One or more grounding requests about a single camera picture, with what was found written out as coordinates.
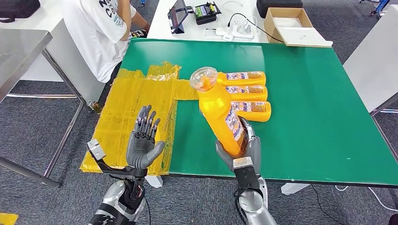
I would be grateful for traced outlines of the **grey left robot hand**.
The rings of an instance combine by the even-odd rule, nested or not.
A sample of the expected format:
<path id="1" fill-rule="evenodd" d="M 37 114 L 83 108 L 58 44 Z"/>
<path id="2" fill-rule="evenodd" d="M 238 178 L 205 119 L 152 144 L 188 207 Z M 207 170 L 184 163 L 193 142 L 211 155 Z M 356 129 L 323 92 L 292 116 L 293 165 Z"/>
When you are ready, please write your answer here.
<path id="1" fill-rule="evenodd" d="M 155 118 L 156 111 L 151 105 L 143 106 L 136 117 L 130 134 L 126 152 L 128 166 L 136 169 L 148 168 L 164 151 L 166 143 L 155 141 L 160 118 Z"/>

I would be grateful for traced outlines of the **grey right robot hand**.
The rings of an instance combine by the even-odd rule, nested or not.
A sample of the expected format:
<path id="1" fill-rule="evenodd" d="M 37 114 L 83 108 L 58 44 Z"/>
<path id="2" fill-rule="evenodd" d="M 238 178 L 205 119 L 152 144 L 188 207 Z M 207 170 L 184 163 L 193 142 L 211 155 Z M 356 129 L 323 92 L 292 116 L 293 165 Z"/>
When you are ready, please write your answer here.
<path id="1" fill-rule="evenodd" d="M 243 157 L 250 157 L 257 177 L 260 177 L 261 167 L 261 140 L 255 135 L 255 131 L 251 124 L 243 117 L 239 116 L 245 128 L 245 134 L 248 136 L 248 144 L 246 146 Z M 228 169 L 233 172 L 233 157 L 228 154 L 223 145 L 217 140 L 215 141 L 215 151 L 226 164 Z"/>

